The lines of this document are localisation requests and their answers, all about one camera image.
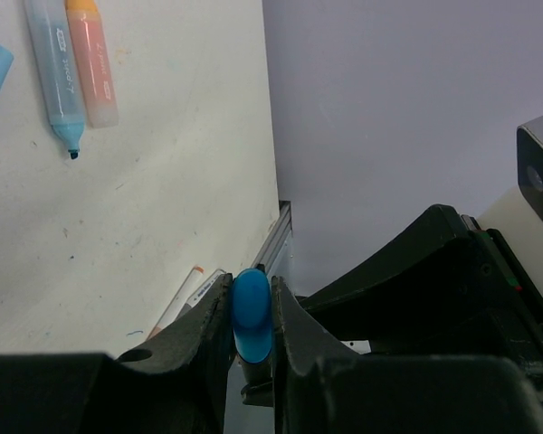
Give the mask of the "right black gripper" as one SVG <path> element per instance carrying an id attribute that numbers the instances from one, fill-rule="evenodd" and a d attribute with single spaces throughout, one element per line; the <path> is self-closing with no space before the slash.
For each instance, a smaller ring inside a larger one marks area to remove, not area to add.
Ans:
<path id="1" fill-rule="evenodd" d="M 302 307 L 338 339 L 420 341 L 487 309 L 515 313 L 508 339 L 543 401 L 543 297 L 496 229 L 448 205 L 427 208 L 377 253 Z"/>

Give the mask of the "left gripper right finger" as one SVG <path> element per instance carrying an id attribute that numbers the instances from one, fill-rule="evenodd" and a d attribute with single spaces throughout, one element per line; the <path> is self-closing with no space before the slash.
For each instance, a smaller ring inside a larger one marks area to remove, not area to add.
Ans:
<path id="1" fill-rule="evenodd" d="M 492 356 L 377 356 L 345 347 L 271 282 L 278 433 L 543 433 L 521 370 Z"/>

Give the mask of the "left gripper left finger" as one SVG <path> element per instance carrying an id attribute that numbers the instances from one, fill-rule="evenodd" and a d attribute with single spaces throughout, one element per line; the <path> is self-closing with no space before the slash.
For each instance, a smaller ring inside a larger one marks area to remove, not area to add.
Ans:
<path id="1" fill-rule="evenodd" d="M 117 359 L 0 355 L 0 433 L 223 432 L 232 280 Z"/>

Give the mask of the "black blue cap highlighter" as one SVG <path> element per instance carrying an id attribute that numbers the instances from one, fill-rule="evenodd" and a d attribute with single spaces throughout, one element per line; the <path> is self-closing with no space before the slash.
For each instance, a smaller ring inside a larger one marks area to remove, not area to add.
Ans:
<path id="1" fill-rule="evenodd" d="M 261 269 L 245 269 L 231 287 L 231 321 L 236 352 L 246 381 L 245 405 L 272 407 L 272 292 Z"/>

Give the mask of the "orange highlighter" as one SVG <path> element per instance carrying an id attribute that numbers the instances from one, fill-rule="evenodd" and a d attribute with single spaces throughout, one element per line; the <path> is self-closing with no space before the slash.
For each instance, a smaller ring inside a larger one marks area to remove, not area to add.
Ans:
<path id="1" fill-rule="evenodd" d="M 93 128 L 114 127 L 119 111 L 102 19 L 94 1 L 66 1 L 87 118 Z"/>

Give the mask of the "light blue highlighter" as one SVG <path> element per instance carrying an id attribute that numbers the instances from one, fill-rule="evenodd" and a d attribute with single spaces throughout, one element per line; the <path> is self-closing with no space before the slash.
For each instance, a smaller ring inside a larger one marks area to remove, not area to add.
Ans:
<path id="1" fill-rule="evenodd" d="M 75 160 L 86 118 L 64 2 L 28 0 L 24 10 L 49 124 Z"/>

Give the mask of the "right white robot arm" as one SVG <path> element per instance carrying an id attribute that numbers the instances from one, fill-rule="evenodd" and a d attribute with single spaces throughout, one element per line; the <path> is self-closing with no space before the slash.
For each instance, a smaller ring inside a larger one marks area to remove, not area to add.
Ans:
<path id="1" fill-rule="evenodd" d="M 543 401 L 543 116 L 516 143 L 517 185 L 483 215 L 430 206 L 303 308 L 377 354 L 508 358 Z"/>

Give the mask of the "orange cap thin pen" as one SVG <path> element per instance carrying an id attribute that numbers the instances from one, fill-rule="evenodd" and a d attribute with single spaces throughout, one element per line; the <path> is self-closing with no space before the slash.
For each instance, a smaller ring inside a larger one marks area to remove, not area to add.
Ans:
<path id="1" fill-rule="evenodd" d="M 199 266 L 194 266 L 185 281 L 176 292 L 175 296 L 167 306 L 164 313 L 161 315 L 156 325 L 151 330 L 148 340 L 160 333 L 167 326 L 171 325 L 177 318 L 180 311 L 183 309 L 184 304 L 189 297 L 197 290 L 201 280 L 204 276 L 204 269 Z"/>

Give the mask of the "grey cap thin pen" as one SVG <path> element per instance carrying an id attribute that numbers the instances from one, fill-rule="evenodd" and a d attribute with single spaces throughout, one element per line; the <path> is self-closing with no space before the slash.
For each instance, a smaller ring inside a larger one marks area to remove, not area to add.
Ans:
<path id="1" fill-rule="evenodd" d="M 209 291 L 213 284 L 219 279 L 220 276 L 224 275 L 225 271 L 222 269 L 217 269 L 207 280 L 205 280 L 200 287 L 187 299 L 183 305 L 181 311 L 177 317 L 184 316 L 189 310 L 195 307 L 204 295 Z"/>

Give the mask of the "aluminium front rail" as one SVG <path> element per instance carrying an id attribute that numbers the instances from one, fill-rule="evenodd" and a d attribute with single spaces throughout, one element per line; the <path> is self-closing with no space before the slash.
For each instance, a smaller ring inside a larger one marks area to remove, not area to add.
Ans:
<path id="1" fill-rule="evenodd" d="M 273 276 L 290 275 L 292 256 L 291 202 L 280 201 L 280 215 L 257 253 L 252 266 L 265 272 L 268 279 Z"/>

